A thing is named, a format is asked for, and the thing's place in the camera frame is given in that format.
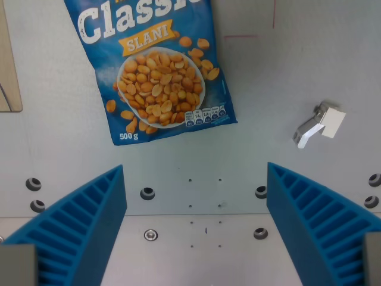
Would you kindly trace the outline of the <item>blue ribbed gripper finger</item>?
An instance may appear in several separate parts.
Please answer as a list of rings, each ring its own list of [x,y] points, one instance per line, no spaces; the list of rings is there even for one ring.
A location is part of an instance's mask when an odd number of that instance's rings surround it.
[[[363,239],[380,218],[326,186],[267,165],[267,208],[303,285],[364,285]]]
[[[36,247],[38,285],[100,285],[126,210],[119,165],[58,200],[3,244]]]

